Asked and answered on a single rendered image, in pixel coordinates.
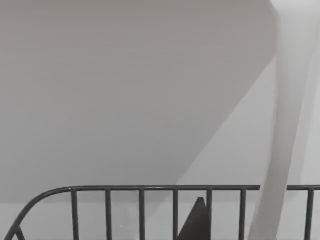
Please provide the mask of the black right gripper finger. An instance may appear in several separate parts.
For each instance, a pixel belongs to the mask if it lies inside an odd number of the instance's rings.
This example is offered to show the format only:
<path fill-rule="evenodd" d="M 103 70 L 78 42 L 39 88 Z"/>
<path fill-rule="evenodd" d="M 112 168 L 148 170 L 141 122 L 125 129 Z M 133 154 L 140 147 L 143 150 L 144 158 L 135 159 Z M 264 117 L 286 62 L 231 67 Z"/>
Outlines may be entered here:
<path fill-rule="evenodd" d="M 203 197 L 198 197 L 176 240 L 209 240 L 209 215 Z"/>

